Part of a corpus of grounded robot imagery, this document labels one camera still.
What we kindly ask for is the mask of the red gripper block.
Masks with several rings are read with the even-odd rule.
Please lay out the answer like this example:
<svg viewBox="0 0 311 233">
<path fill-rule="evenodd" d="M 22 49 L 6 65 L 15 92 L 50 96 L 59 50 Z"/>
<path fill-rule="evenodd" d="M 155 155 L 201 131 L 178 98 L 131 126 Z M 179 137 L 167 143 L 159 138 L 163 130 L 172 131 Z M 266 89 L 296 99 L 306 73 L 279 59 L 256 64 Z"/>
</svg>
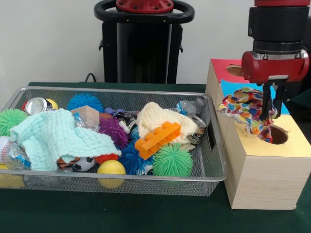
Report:
<svg viewBox="0 0 311 233">
<path fill-rule="evenodd" d="M 242 72 L 245 80 L 250 83 L 264 84 L 262 111 L 260 120 L 269 117 L 272 105 L 271 83 L 269 81 L 284 80 L 285 82 L 299 82 L 307 74 L 310 66 L 310 58 L 305 50 L 298 54 L 259 54 L 247 51 L 242 56 Z M 281 107 L 284 92 L 284 83 L 275 83 L 275 98 L 273 106 L 277 110 L 276 118 L 281 115 Z"/>
</svg>

